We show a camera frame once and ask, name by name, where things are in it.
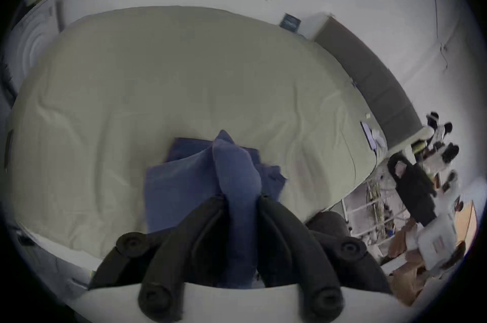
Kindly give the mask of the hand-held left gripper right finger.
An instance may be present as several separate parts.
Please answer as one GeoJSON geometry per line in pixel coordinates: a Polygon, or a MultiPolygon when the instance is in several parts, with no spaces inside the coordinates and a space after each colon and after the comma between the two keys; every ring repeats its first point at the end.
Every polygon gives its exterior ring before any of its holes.
{"type": "Polygon", "coordinates": [[[366,245],[325,216],[334,233],[309,229],[282,204],[258,199],[258,273],[266,288],[298,285],[305,320],[334,320],[343,312],[342,287],[393,295],[366,245]]]}

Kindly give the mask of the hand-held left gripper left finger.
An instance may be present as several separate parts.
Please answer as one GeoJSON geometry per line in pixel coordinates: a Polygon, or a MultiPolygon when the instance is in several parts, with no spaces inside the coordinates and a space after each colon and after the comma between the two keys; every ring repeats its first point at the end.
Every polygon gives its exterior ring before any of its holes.
{"type": "Polygon", "coordinates": [[[119,237],[88,290],[140,284],[137,303],[151,320],[181,320],[185,283],[216,287],[227,266],[228,202],[207,199],[174,227],[119,237]]]}

